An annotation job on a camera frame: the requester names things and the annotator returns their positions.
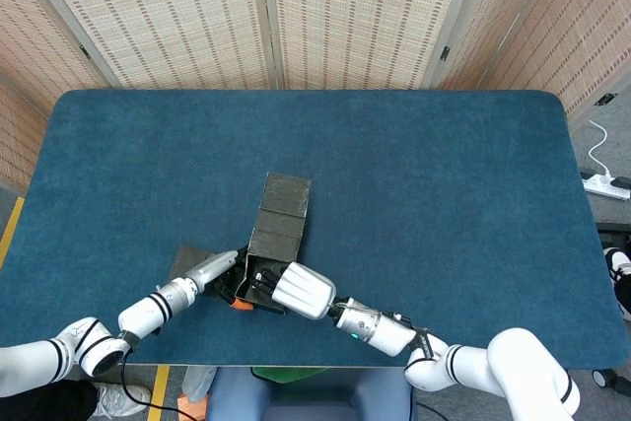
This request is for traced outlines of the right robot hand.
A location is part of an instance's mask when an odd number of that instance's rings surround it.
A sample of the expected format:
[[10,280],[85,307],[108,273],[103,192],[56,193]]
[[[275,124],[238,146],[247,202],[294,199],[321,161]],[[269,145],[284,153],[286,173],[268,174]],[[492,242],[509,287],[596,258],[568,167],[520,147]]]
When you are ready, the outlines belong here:
[[298,262],[278,271],[263,268],[250,282],[273,302],[311,320],[324,318],[336,297],[336,287],[330,279]]

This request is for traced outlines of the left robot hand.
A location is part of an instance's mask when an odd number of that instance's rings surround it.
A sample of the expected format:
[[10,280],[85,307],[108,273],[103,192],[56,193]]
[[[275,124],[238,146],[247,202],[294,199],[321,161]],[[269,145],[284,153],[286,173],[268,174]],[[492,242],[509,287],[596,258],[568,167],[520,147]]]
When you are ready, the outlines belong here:
[[252,311],[254,306],[238,297],[238,286],[234,285],[234,270],[243,262],[244,257],[239,250],[229,250],[207,257],[185,272],[198,293],[205,293],[208,286],[223,299],[232,309]]

